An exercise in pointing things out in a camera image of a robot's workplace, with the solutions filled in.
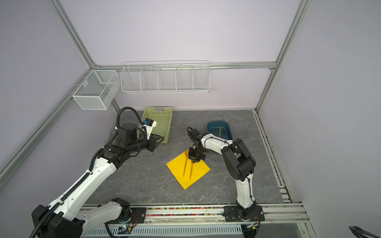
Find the orange plastic spoon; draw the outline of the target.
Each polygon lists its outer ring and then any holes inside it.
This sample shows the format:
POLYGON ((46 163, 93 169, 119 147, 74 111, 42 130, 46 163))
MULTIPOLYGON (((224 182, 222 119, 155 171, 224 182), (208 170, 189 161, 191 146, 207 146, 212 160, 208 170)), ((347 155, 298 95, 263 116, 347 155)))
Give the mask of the orange plastic spoon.
POLYGON ((189 150, 186 150, 184 152, 184 154, 185 154, 185 164, 184 164, 184 169, 183 169, 183 177, 186 176, 187 164, 188 164, 188 161, 189 161, 189 150))

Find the orange plastic fork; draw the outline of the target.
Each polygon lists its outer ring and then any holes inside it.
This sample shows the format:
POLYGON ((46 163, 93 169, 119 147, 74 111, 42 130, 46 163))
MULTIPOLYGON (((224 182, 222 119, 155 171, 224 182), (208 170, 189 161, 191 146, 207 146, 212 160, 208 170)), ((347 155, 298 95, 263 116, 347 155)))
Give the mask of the orange plastic fork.
POLYGON ((191 161, 190 162, 190 175, 189 175, 189 179, 191 179, 192 178, 192 172, 193 172, 193 162, 191 161))

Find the yellow paper napkin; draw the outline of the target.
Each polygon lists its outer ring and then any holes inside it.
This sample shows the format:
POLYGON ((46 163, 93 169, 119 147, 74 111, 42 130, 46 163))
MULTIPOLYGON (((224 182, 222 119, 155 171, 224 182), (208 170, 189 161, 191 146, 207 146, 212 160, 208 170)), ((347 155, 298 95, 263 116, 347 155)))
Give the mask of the yellow paper napkin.
POLYGON ((184 164, 184 152, 167 163, 167 167, 169 168, 170 172, 173 174, 183 189, 189 188, 210 171, 209 166, 204 161, 193 163, 192 178, 189 179, 191 160, 189 159, 188 161, 185 177, 183 177, 184 164))

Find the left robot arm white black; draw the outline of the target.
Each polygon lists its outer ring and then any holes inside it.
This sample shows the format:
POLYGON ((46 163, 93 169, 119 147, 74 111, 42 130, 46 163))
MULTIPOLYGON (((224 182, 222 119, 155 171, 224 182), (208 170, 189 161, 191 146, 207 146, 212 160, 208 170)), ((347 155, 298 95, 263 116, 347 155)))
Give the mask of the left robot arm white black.
POLYGON ((130 203, 121 198, 114 198, 87 212, 80 212, 93 192, 126 160, 145 149, 153 152, 165 139, 153 134, 157 122, 151 118, 138 118, 138 125, 121 125, 120 117, 125 110, 137 114, 132 107, 124 107, 118 112, 114 136, 93 155, 85 173, 49 205, 39 205, 34 209, 34 229, 30 237, 81 238, 89 230, 111 221, 139 221, 139 216, 133 213, 130 203))

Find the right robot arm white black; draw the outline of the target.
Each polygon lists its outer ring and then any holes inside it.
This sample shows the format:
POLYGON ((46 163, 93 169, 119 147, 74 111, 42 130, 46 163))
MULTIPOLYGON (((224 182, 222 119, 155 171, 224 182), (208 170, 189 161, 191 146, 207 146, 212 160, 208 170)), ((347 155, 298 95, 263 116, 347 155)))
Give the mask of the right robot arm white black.
POLYGON ((228 140, 211 133, 200 133, 197 129, 187 127, 187 134, 193 142, 188 150, 188 158, 195 164, 204 161, 206 153, 213 151, 223 157, 230 176, 235 180, 237 198, 236 208, 232 213, 225 214, 228 218, 242 221, 255 220, 258 223, 265 220, 263 209, 254 197, 253 174, 256 161, 241 139, 228 140))

